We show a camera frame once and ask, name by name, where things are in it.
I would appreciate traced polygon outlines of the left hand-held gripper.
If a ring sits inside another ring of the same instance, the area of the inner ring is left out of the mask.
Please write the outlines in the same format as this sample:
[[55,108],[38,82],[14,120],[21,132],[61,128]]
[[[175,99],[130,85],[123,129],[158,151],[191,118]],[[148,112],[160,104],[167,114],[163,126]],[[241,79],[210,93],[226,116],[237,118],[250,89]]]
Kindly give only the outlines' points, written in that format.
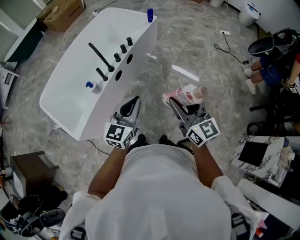
[[105,125],[104,140],[115,148],[125,149],[135,137],[136,121],[140,111],[139,96],[123,99],[115,108],[114,115]]

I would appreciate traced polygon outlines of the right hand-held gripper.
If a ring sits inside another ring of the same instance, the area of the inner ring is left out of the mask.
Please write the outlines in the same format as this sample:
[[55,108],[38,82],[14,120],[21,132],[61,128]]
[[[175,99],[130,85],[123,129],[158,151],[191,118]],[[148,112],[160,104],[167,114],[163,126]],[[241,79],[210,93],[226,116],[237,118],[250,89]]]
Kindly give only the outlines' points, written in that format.
[[180,122],[183,136],[198,148],[213,141],[220,135],[215,118],[206,111],[204,103],[187,105],[184,108],[174,98],[169,99],[170,106]]

